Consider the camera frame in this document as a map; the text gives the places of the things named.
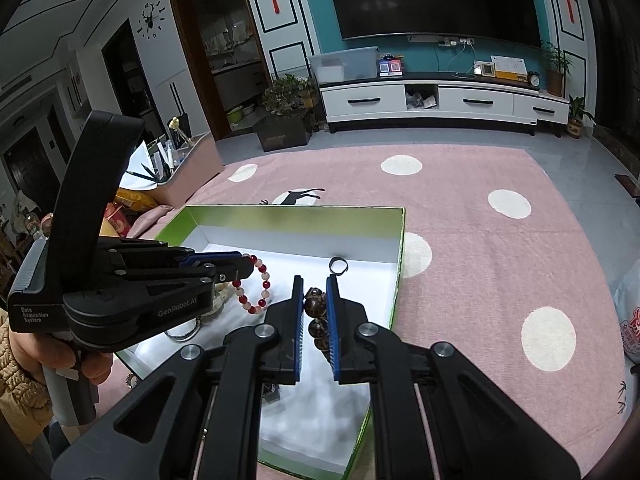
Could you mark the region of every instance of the metal bolt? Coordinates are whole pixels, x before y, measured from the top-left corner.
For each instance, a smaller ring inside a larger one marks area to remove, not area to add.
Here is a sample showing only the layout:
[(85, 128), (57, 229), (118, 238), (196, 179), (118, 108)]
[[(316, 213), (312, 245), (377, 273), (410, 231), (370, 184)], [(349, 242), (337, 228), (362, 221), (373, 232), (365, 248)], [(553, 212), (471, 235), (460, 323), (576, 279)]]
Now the metal bolt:
[(433, 351), (440, 357), (451, 357), (453, 355), (454, 348), (451, 343), (442, 341), (440, 343), (436, 343), (433, 347)]
[(254, 329), (255, 335), (257, 335), (258, 337), (271, 337), (274, 332), (276, 332), (276, 329), (273, 326), (265, 323), (258, 325)]
[(202, 350), (197, 345), (187, 345), (183, 346), (180, 350), (180, 357), (186, 359), (187, 361), (194, 360), (196, 357), (200, 355)]
[(358, 327), (358, 332), (365, 337), (371, 337), (378, 333), (378, 326), (373, 323), (363, 323)]

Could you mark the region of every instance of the transparent storage bin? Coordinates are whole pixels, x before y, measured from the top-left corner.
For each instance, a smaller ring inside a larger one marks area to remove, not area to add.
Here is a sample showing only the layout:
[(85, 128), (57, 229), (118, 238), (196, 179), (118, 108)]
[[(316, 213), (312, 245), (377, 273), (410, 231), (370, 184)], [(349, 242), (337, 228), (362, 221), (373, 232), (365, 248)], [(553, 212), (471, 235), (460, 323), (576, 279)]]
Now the transparent storage bin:
[(339, 83), (378, 76), (378, 48), (366, 46), (310, 56), (318, 84)]

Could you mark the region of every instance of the green plant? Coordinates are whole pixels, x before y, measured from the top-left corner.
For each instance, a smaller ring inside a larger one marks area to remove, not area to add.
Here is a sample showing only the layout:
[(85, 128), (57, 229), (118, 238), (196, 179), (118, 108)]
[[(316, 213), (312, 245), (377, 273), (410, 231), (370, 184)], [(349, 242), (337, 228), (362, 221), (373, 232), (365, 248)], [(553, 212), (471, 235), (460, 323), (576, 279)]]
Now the green plant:
[(302, 92), (308, 89), (304, 78), (287, 74), (277, 78), (262, 94), (262, 104), (274, 115), (287, 115), (304, 108)]
[(591, 112), (584, 109), (584, 97), (572, 97), (569, 96), (569, 118), (582, 122), (582, 118), (587, 116), (593, 122), (595, 118)]
[(542, 59), (549, 70), (556, 70), (561, 74), (568, 74), (573, 65), (570, 57), (548, 41), (542, 42)]

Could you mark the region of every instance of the black cabinet handle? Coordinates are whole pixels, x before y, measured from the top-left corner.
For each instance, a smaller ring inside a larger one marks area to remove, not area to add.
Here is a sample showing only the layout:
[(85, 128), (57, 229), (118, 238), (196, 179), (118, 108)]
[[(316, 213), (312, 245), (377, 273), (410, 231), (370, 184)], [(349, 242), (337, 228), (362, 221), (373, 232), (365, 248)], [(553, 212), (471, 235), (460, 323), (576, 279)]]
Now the black cabinet handle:
[(371, 99), (348, 99), (347, 102), (350, 105), (355, 105), (359, 103), (379, 103), (382, 101), (380, 97), (372, 97)]
[(533, 109), (537, 112), (543, 113), (543, 114), (551, 114), (554, 115), (556, 113), (555, 110), (546, 110), (546, 108), (538, 108), (537, 106), (534, 106)]
[(493, 101), (482, 101), (480, 99), (462, 99), (465, 103), (468, 103), (470, 105), (488, 105), (491, 106), (492, 104), (494, 104)]

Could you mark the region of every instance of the air vent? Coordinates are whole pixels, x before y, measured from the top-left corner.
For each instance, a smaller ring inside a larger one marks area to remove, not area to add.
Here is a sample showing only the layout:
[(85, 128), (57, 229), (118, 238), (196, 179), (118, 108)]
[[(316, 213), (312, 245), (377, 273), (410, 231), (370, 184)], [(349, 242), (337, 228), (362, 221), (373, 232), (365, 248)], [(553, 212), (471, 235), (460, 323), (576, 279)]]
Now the air vent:
[(12, 93), (19, 90), (20, 88), (22, 88), (23, 86), (25, 86), (30, 82), (31, 82), (31, 76), (28, 75), (24, 79), (21, 79), (20, 81), (18, 81), (15, 85), (9, 87), (7, 90), (5, 90), (0, 94), (0, 103), (5, 99), (7, 99)]

